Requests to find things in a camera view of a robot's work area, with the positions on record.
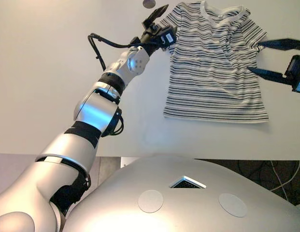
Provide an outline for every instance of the white surface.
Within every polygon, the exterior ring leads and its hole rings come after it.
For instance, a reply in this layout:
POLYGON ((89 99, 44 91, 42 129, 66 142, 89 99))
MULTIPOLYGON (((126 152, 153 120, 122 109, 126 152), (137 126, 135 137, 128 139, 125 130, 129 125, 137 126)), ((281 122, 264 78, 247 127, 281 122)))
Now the white surface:
POLYGON ((219 204, 225 211, 235 217, 242 218, 247 214, 245 203, 235 195, 222 193, 218 198, 219 204))
MULTIPOLYGON (((156 7, 178 0, 160 0, 156 7)), ((300 39, 300 0, 210 0, 244 5, 267 39, 300 39)), ((72 124, 76 103, 102 70, 86 36, 127 44, 153 9, 142 0, 0 0, 0 153, 37 154, 72 124)), ((106 64, 121 49, 98 44, 106 64)), ((296 51, 262 51, 260 68, 284 72, 296 51)), ((169 55, 152 57, 122 96, 124 132, 103 138, 100 156, 175 154, 210 159, 300 160, 300 94, 260 80, 270 121, 239 125, 165 119, 169 55)))
POLYGON ((164 198, 159 191, 144 191, 138 199, 139 208, 146 213, 154 213, 159 210, 164 202, 164 198))

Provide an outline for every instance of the floor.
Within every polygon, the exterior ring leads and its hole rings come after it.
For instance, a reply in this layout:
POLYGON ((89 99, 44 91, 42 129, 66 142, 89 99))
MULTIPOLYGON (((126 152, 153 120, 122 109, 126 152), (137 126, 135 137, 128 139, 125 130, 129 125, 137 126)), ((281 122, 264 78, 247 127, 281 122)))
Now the floor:
MULTIPOLYGON (((265 187, 266 189, 273 189, 280 186, 280 183, 272 169, 271 162, 269 160, 221 160, 221 159, 205 159, 212 163, 222 165, 226 168, 237 172, 255 183, 265 187)), ((299 161, 272 161, 273 166, 279 175, 281 182, 288 181, 298 168, 299 161)), ((300 204, 300 168, 288 184, 284 185, 288 201, 294 205, 300 204)), ((286 196, 279 188, 273 191, 275 194, 286 199, 286 196)))

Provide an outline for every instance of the t-shirt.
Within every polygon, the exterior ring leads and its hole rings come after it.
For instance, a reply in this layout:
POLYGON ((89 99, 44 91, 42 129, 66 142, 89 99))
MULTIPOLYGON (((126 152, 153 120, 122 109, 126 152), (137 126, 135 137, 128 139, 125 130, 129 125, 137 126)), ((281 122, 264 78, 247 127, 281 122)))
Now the t-shirt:
POLYGON ((179 3, 160 26, 177 26, 165 117, 234 123, 268 121, 256 67, 266 32, 243 6, 224 10, 206 1, 179 3))

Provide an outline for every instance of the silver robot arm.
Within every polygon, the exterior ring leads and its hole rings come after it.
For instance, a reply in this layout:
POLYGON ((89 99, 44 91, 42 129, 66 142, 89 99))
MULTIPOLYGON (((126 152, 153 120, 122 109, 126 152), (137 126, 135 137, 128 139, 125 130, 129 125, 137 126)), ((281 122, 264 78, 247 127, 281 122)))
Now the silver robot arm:
POLYGON ((74 124, 0 194, 0 232, 62 230, 68 208, 88 189, 99 138, 112 134, 119 120, 123 123, 118 104, 124 89, 144 71, 153 52, 175 42, 176 28, 162 29, 153 23, 167 7, 155 10, 143 22, 141 39, 134 38, 135 43, 77 104, 74 124))

